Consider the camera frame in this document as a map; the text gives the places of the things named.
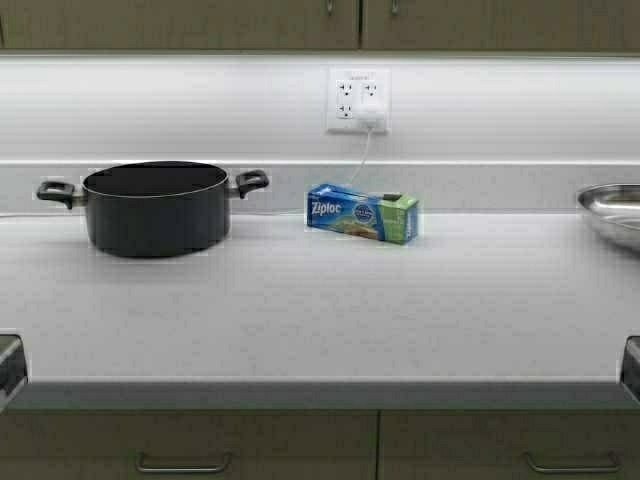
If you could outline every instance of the outlet cover plate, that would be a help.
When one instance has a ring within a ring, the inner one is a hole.
[[[334,133],[366,132],[353,112],[376,103],[386,112],[378,122],[376,133],[391,131],[391,71],[386,69],[331,68],[327,83],[327,131]]]

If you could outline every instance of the countertop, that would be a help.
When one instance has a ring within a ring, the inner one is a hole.
[[[81,217],[0,219],[18,408],[633,408],[640,256],[574,214],[431,214],[396,246],[234,216],[206,252],[95,250]]]

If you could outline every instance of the pot rim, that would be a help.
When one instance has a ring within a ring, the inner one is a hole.
[[[218,170],[224,172],[224,178],[222,180],[220,180],[218,183],[214,184],[214,185],[209,185],[208,187],[204,187],[204,188],[198,188],[196,190],[190,190],[188,192],[180,192],[180,193],[167,193],[165,195],[115,195],[113,193],[102,193],[102,192],[98,192],[96,190],[92,190],[89,187],[87,187],[87,180],[92,177],[93,175],[95,175],[96,173],[102,173],[108,170],[113,170],[114,168],[120,168],[120,167],[124,167],[124,166],[131,166],[131,165],[143,165],[145,163],[155,163],[155,162],[139,162],[139,163],[133,163],[133,164],[124,164],[124,165],[116,165],[115,167],[110,167],[104,170],[100,170],[99,172],[94,172],[91,175],[89,175],[87,178],[85,178],[82,181],[82,189],[85,192],[90,192],[93,195],[100,195],[103,197],[112,197],[112,198],[126,198],[126,199],[135,199],[135,200],[152,200],[155,198],[170,198],[170,197],[182,197],[185,195],[191,195],[194,193],[199,193],[199,192],[204,192],[207,190],[211,190],[212,188],[217,188],[220,185],[223,185],[225,183],[227,183],[229,181],[229,173],[224,169],[224,168],[220,168],[217,165],[211,165],[210,163],[199,163],[199,162],[183,162],[185,164],[191,164],[191,165],[206,165],[208,167],[211,168],[217,168]]]

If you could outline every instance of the plug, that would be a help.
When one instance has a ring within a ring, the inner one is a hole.
[[[384,129],[387,121],[387,109],[381,103],[366,103],[355,109],[353,117],[360,127],[366,130]]]

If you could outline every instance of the black pot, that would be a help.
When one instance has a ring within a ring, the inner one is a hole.
[[[86,206],[87,230],[100,250],[123,257],[169,257],[202,250],[229,232],[229,198],[269,185],[262,170],[236,177],[193,162],[147,162],[96,172],[82,182],[46,181],[37,197]]]

